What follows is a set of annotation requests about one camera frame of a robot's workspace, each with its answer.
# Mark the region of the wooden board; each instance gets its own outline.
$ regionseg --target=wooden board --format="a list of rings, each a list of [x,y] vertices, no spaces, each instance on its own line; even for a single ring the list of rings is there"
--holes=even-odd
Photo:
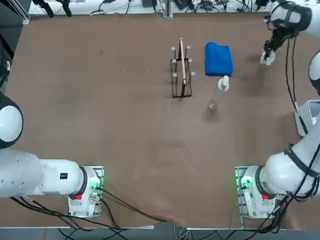
[[[180,226],[229,228],[236,200],[234,167],[264,164],[296,143],[285,82],[285,51],[259,64],[271,32],[263,14],[73,16],[23,27],[7,94],[21,107],[15,145],[40,158],[105,166],[104,186],[150,215]],[[172,99],[169,62],[180,37],[190,45],[192,97]],[[229,45],[230,88],[216,113],[207,103],[219,78],[205,76],[205,45]],[[299,36],[296,95],[316,99],[308,64],[319,40]],[[67,211],[65,197],[42,204]],[[319,198],[292,204],[283,227],[318,230]],[[64,226],[1,199],[1,226]],[[122,226],[154,223],[112,202]],[[96,219],[110,223],[107,211]],[[237,210],[233,228],[241,226]],[[248,221],[246,227],[257,226]]]

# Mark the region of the clear bottle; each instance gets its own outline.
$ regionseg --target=clear bottle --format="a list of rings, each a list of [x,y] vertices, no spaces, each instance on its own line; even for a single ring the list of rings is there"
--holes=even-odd
[[[218,81],[218,86],[215,88],[210,101],[208,103],[208,108],[211,111],[217,109],[222,97],[224,96],[225,92],[229,89],[229,77],[224,76]]]

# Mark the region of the floor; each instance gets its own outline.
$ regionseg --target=floor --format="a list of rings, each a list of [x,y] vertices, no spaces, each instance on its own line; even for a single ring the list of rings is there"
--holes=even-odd
[[[25,9],[29,9],[31,0],[20,0],[20,3],[25,7]],[[4,5],[0,4],[0,32],[11,46],[13,50],[16,49],[19,36],[22,30],[22,21],[18,16],[16,16],[13,12],[7,9]],[[71,233],[70,229],[62,230],[67,235]],[[195,240],[219,240],[220,237],[216,234],[210,238],[206,238],[214,231],[212,230],[193,230],[193,236]],[[106,237],[109,237],[112,232],[109,229],[95,229],[93,232],[83,232],[77,231],[72,237],[76,240],[100,240]],[[169,223],[159,223],[154,226],[154,229],[130,229],[124,233],[123,236],[128,238],[129,240],[174,240],[175,235],[173,232],[173,225]],[[219,231],[220,236],[225,239],[228,234],[230,234],[230,230],[221,230]],[[291,230],[283,230],[280,231],[277,235],[272,233],[268,234],[257,234],[254,236],[254,240],[315,240],[319,238],[319,232],[316,231],[291,231]],[[239,231],[235,233],[230,239],[231,240],[244,240],[252,235],[252,233]],[[32,239],[32,240],[63,240],[65,239],[57,229],[48,228],[48,229],[9,229],[4,228],[0,229],[1,240],[21,240],[21,239]],[[119,236],[115,236],[112,239],[120,240]]]

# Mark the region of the wire rack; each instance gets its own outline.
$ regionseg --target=wire rack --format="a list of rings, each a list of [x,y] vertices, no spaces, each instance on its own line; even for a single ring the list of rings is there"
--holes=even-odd
[[[176,47],[171,47],[174,51],[174,58],[170,60],[171,69],[171,85],[172,85],[172,97],[173,98],[186,98],[192,96],[191,80],[196,75],[195,72],[190,71],[190,63],[192,58],[187,58],[187,50],[190,46],[183,47],[183,39],[179,41],[179,51],[177,57]],[[182,65],[182,77],[178,75],[178,64]]]

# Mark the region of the white equipment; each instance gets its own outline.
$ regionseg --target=white equipment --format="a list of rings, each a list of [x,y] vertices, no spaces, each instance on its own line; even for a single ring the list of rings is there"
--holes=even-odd
[[[78,166],[63,159],[39,159],[10,148],[23,131],[19,107],[0,92],[0,198],[31,195],[68,195],[69,215],[101,215],[104,169]]]
[[[299,116],[302,118],[307,132],[310,132],[311,129],[314,127],[318,120],[318,115],[320,113],[320,100],[308,100],[302,106],[297,108],[299,114],[294,112],[294,119],[296,123],[296,128],[298,134],[301,137],[306,136],[304,127],[301,124]]]
[[[260,62],[270,65],[276,58],[276,50],[285,42],[286,36],[293,37],[296,32],[320,37],[320,4],[294,3],[282,1],[274,6],[265,23],[276,28],[272,38],[267,40]],[[311,60],[308,71],[311,84],[320,94],[320,53]],[[298,132],[304,136],[299,116],[305,123],[308,134],[296,145],[290,146],[278,154],[272,155],[264,166],[250,166],[241,179],[244,200],[250,218],[267,218],[275,209],[276,195],[294,193],[302,183],[310,162],[320,142],[320,117],[318,100],[310,100],[295,112]],[[320,175],[320,154],[315,158],[298,197],[305,196],[313,187],[315,178]]]

